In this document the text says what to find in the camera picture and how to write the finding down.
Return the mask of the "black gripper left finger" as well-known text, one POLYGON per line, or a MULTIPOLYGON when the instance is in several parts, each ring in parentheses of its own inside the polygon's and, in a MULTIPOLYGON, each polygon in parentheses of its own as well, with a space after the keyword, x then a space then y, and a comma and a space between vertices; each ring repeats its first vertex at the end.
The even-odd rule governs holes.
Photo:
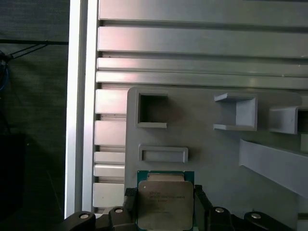
POLYGON ((63 221, 64 231, 136 231, 137 188, 126 188, 122 206, 105 209, 100 216, 92 212, 75 212, 63 221))

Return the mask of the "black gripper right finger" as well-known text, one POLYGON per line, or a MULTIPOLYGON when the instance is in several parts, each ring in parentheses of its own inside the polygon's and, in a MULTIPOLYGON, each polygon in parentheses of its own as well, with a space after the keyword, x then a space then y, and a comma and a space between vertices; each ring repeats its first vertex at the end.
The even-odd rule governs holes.
POLYGON ((201 185, 194 187, 194 221, 200 231, 266 231, 261 215, 246 213, 244 218, 224 207, 213 206, 201 185))

